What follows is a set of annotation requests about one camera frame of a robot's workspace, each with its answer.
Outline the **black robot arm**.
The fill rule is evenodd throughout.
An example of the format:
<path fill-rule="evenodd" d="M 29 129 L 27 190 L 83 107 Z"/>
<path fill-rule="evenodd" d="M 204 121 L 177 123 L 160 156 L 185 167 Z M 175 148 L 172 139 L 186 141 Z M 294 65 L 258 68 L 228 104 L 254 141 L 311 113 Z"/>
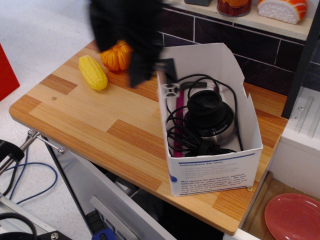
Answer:
<path fill-rule="evenodd" d="M 89 18 L 98 49 L 104 52 L 119 40 L 132 48 L 130 87 L 148 81 L 163 48 L 159 36 L 161 0 L 92 0 Z"/>

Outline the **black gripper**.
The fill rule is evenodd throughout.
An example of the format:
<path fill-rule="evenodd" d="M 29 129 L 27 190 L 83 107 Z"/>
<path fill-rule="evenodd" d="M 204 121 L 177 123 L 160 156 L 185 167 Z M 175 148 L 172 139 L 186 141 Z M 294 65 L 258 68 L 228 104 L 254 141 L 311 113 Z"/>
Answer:
<path fill-rule="evenodd" d="M 129 86 L 137 87 L 148 81 L 159 61 L 163 45 L 156 25 L 112 26 L 97 25 L 94 36 L 99 50 L 106 51 L 118 40 L 126 41 L 133 49 L 129 66 Z"/>

